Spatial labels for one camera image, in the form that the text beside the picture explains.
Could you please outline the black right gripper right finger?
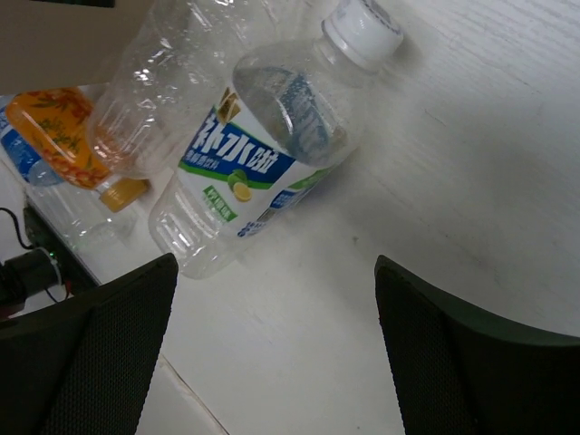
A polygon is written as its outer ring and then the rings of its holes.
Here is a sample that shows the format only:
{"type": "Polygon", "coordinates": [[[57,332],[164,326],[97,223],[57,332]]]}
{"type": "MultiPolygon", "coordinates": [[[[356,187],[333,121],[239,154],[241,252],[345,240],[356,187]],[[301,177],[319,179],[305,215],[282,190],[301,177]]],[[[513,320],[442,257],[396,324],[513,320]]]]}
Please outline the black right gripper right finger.
{"type": "Polygon", "coordinates": [[[374,278],[405,433],[578,433],[577,337],[493,314],[386,256],[374,278]]]}

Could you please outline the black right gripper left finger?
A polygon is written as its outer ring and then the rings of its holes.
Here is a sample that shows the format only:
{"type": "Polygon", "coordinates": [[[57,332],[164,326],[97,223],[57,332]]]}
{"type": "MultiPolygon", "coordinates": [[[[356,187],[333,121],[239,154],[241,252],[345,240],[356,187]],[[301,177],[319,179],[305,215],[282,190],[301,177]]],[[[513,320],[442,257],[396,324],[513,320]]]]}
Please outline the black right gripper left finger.
{"type": "Polygon", "coordinates": [[[178,264],[160,256],[106,285],[1,323],[4,434],[133,434],[178,264]]]}

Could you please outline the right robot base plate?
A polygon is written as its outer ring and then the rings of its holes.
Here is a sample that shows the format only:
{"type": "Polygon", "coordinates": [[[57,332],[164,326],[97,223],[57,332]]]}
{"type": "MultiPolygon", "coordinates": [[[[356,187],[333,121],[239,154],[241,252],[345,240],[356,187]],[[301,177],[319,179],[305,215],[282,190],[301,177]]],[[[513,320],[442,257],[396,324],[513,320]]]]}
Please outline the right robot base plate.
{"type": "Polygon", "coordinates": [[[13,221],[16,239],[24,253],[1,263],[1,319],[24,310],[26,301],[39,293],[58,303],[50,292],[61,286],[64,300],[98,286],[89,268],[57,236],[55,230],[30,204],[23,209],[24,221],[9,208],[2,208],[13,221]]]}

